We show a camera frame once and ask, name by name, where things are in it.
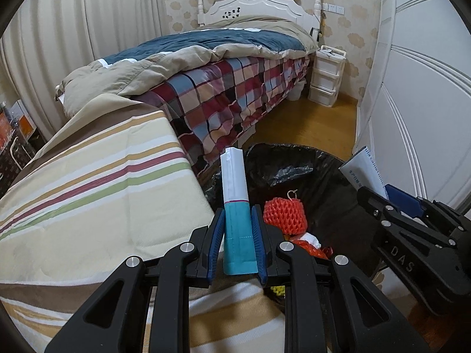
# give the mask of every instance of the trash can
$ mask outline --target trash can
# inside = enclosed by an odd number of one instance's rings
[[[338,168],[343,161],[307,146],[256,144],[244,153],[250,205],[275,197],[286,198],[296,190],[308,220],[308,232],[323,247],[347,256],[368,276],[380,258],[371,249],[378,221],[356,201],[356,190]],[[224,207],[220,168],[203,185],[209,204]]]

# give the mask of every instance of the drawer handle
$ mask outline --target drawer handle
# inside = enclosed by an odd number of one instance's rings
[[[13,143],[11,144],[10,146],[10,155],[11,155],[11,159],[13,159],[13,161],[15,162],[15,164],[18,166],[18,168],[20,170],[23,170],[23,168],[20,166],[20,164],[18,163],[18,161],[16,160],[16,158],[13,156],[13,147],[15,147],[15,143],[16,141],[18,140],[18,137],[15,138],[15,140],[13,141]],[[23,151],[27,154],[27,156],[29,156],[28,152],[24,149],[23,145],[20,144],[21,148],[23,149]]]

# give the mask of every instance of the wooden floor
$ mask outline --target wooden floor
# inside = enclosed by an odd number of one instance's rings
[[[302,144],[347,160],[355,143],[356,100],[339,95],[332,108],[306,96],[298,101],[283,100],[256,128],[244,146],[258,142]]]

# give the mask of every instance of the curtain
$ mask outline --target curtain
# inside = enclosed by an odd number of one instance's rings
[[[25,0],[0,39],[0,97],[21,98],[48,140],[66,121],[65,76],[168,32],[163,0]]]

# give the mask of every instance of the plaid fabric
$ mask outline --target plaid fabric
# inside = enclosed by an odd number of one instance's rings
[[[229,58],[180,72],[132,99],[165,112],[199,175],[306,75],[309,58]]]

